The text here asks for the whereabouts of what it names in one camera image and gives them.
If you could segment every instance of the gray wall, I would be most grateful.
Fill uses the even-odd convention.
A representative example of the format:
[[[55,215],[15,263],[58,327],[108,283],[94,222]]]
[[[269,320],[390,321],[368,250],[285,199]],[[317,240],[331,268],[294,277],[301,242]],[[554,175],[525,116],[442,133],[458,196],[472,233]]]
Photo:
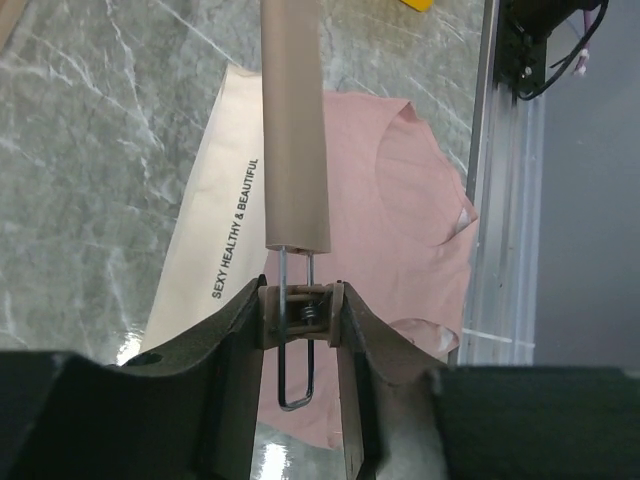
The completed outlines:
[[[640,367],[640,2],[547,94],[535,361]]]

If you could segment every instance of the yellow object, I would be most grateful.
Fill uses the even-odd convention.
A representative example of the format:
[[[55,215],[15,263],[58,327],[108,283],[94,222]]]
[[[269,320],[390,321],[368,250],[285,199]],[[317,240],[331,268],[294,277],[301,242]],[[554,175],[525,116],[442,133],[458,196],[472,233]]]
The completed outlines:
[[[415,8],[419,12],[424,12],[427,8],[433,5],[433,0],[402,0],[411,8]]]

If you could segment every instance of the pink tank top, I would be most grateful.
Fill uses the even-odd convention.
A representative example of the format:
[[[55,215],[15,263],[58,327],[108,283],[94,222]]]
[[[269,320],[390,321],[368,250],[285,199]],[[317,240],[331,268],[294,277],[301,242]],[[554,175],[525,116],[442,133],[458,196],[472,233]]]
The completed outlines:
[[[350,282],[371,310],[416,346],[442,357],[458,345],[477,216],[460,177],[407,100],[325,93],[332,252],[315,257],[315,282]],[[288,283],[306,283],[288,256]],[[265,274],[278,281],[278,254]],[[283,412],[277,349],[265,352],[258,420],[319,447],[342,433],[336,352],[315,342],[311,403]],[[287,345],[287,396],[304,396],[306,341]]]

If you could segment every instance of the marble surface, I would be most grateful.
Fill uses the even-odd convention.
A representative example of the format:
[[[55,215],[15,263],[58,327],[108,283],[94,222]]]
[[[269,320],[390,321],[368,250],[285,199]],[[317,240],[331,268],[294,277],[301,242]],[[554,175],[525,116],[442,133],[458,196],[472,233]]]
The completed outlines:
[[[411,99],[464,178],[482,0],[323,7],[325,87]],[[0,349],[137,352],[228,62],[260,69],[258,0],[30,0],[0,54]],[[254,478],[341,462],[259,426]]]

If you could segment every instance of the gray marble table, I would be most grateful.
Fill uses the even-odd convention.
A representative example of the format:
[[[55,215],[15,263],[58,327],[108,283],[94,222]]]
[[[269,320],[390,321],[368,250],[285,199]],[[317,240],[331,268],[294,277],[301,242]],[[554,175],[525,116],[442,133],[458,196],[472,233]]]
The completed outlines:
[[[323,0],[327,89],[406,97],[464,178],[482,0]],[[228,62],[260,69],[258,0],[31,0],[0,54],[0,349],[139,347]],[[259,426],[254,478],[339,452]]]

